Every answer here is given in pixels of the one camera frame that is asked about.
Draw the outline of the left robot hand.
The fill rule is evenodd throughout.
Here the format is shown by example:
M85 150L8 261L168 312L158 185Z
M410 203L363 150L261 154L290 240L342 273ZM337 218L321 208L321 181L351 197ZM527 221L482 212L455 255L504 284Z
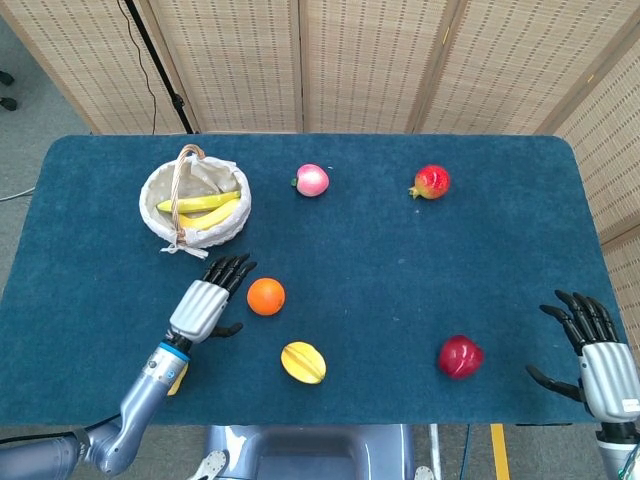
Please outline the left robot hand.
M219 320L246 276L257 266L250 254L220 257L195 280L169 319L166 341L182 351L209 338L228 338L243 329L241 322L220 326Z

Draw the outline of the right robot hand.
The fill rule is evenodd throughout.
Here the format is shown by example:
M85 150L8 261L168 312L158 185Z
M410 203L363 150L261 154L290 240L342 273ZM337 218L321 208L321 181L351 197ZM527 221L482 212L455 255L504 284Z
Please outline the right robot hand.
M527 373L543 388L583 404L602 423L638 420L639 373L607 308L578 292L556 290L554 294L565 307L543 304L539 309L562 326L578 359L579 383L555 380L533 365L526 367Z

